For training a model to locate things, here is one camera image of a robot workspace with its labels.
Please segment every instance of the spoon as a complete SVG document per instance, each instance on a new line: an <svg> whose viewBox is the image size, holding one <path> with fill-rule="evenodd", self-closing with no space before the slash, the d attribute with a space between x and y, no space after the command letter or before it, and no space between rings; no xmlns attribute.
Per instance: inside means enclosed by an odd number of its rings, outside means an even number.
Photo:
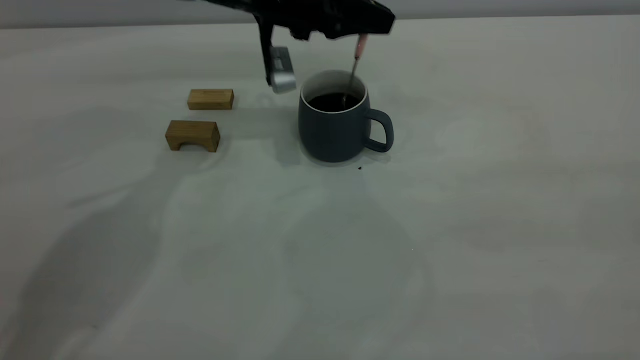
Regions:
<svg viewBox="0 0 640 360"><path fill-rule="evenodd" d="M355 61L353 62L353 69L351 70L351 77L349 78L349 86L347 87L347 91L344 92L344 97L342 98L342 105L344 108L347 108L347 96L349 96L349 92L351 91L351 87L353 86L353 78L356 76L356 69L358 68L358 62L360 62L360 58L362 57L362 53L364 53L364 45L367 44L367 39L369 38L368 34L360 34L360 38L358 38L358 45L356 46L356 56Z"/></svg>

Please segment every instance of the wooden bridge block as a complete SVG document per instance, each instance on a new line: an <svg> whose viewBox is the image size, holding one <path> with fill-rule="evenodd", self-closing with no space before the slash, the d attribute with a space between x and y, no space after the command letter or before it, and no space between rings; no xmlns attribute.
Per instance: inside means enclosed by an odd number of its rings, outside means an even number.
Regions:
<svg viewBox="0 0 640 360"><path fill-rule="evenodd" d="M180 150L184 143L193 143L216 152L220 143L218 125L208 121L171 121L164 137L173 151Z"/></svg>
<svg viewBox="0 0 640 360"><path fill-rule="evenodd" d="M234 107L234 91L194 89L187 101L190 110L231 110Z"/></svg>

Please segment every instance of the wall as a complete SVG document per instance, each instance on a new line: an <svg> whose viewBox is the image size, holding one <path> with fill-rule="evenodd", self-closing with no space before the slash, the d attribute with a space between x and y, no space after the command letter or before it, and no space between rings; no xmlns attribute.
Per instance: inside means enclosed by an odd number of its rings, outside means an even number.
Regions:
<svg viewBox="0 0 640 360"><path fill-rule="evenodd" d="M640 13L638 0L383 0L399 18ZM176 0L0 0L0 28L250 22L245 13Z"/></svg>

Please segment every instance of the mug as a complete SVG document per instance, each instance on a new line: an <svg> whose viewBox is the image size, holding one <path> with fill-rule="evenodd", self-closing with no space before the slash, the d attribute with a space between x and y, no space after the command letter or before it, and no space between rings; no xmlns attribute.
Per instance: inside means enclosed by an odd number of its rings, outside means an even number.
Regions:
<svg viewBox="0 0 640 360"><path fill-rule="evenodd" d="M394 144L391 118L382 111L371 109L367 87L357 77L349 87L350 78L351 73L346 71L324 71L307 80L300 90L300 138L307 151L318 160L339 163L354 158L365 147L387 152ZM338 112L321 111L309 105L316 97L328 94L349 94L359 102ZM370 139L371 120L385 128L387 143Z"/></svg>

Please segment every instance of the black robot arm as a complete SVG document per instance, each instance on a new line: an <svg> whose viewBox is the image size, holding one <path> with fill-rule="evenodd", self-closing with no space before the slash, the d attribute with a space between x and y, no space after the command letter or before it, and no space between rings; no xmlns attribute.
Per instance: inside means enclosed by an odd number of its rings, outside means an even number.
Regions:
<svg viewBox="0 0 640 360"><path fill-rule="evenodd" d="M329 39L357 34L389 34L396 16L375 0L206 0L253 14L260 29L260 44L267 83L274 92L296 88L293 66L286 47L273 47L274 26L288 28L297 40L312 32Z"/></svg>

